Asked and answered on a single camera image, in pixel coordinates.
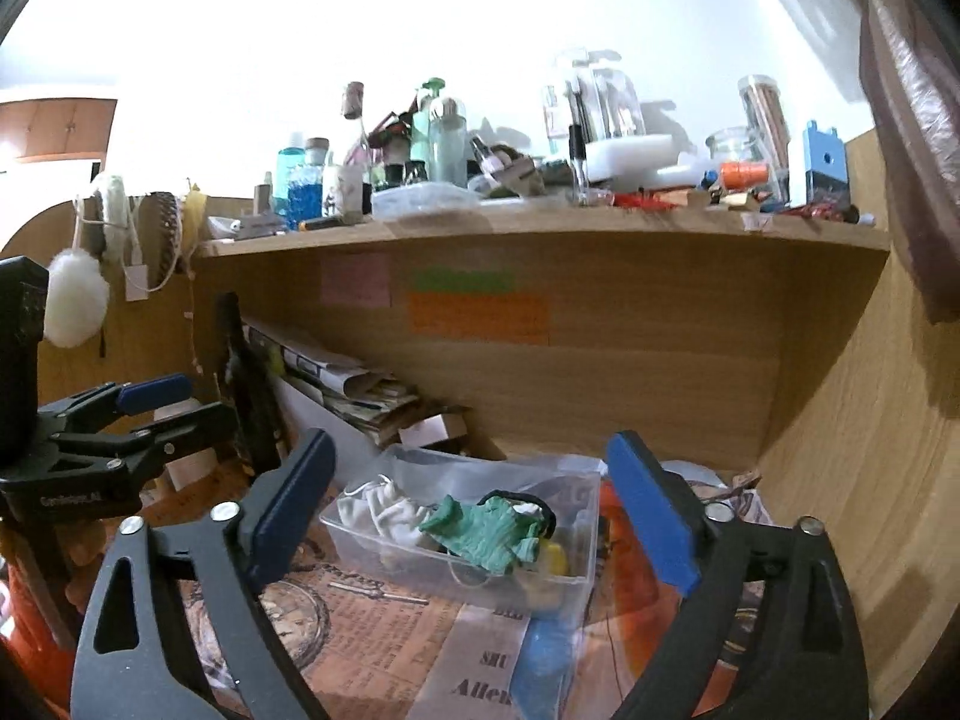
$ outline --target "blue object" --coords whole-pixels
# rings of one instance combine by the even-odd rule
[[[295,132],[290,145],[277,151],[277,174],[274,176],[274,213],[285,215],[289,203],[290,175],[306,159],[304,135]]]
[[[294,466],[289,474],[288,466]],[[281,580],[290,569],[336,469],[333,439],[313,428],[304,433],[283,466],[260,476],[243,499],[244,520],[237,541],[250,557],[246,575],[253,592]]]
[[[510,678],[510,698],[523,720],[556,720],[570,690],[576,628],[555,617],[533,617]]]
[[[688,596],[700,582],[693,523],[703,509],[696,495],[683,478],[662,469],[632,431],[617,433],[607,444],[607,465],[656,579]],[[675,508],[680,505],[684,511]]]
[[[820,132],[817,122],[807,122],[803,131],[803,170],[822,173],[834,181],[848,184],[847,150],[837,136],[836,127]]]
[[[291,230],[296,230],[302,221],[311,218],[320,218],[320,201],[323,199],[323,184],[301,183],[294,180],[290,184],[287,200],[286,223]]]
[[[140,384],[127,384],[117,395],[117,413],[133,416],[179,403],[193,394],[193,385],[182,373]]]

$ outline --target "wooden shelf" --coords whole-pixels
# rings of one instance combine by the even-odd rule
[[[514,210],[486,208],[397,221],[367,221],[352,227],[289,233],[252,241],[208,241],[200,257],[229,257],[298,248],[345,247],[385,241],[454,238],[483,235],[569,233],[658,233],[771,238],[889,251],[890,237],[882,231],[837,221],[803,220],[784,215],[741,214],[730,211],[628,211],[619,208]]]

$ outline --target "plastic storage box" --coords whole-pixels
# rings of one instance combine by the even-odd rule
[[[517,567],[506,576],[491,576],[460,557],[398,546],[380,536],[349,530],[334,501],[320,514],[320,522],[328,527],[345,565],[371,579],[399,584],[425,595],[580,622],[596,568],[598,474],[473,460],[399,446],[391,447],[378,466],[378,472],[391,476],[407,495],[425,505],[439,502],[448,493],[466,503],[476,503],[491,490],[536,495],[557,514],[552,541],[563,546],[570,575],[556,576]]]

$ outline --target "white pom-pom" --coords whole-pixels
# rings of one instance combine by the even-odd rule
[[[79,346],[103,325],[109,300],[100,264],[79,248],[62,251],[50,263],[43,335],[60,348]]]
[[[130,204],[123,187],[123,178],[102,172],[93,179],[91,188],[99,191],[103,199],[103,215],[106,222],[104,240],[107,242],[104,261],[119,263],[123,261],[130,227]]]

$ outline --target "sticky note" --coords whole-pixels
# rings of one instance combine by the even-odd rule
[[[450,268],[425,268],[414,274],[411,289],[418,293],[504,295],[514,291],[514,275],[510,271],[455,271]]]
[[[549,309],[539,295],[410,293],[409,312],[413,332],[419,335],[537,346],[550,343]]]
[[[333,254],[320,261],[320,304],[390,308],[390,257],[383,252]]]

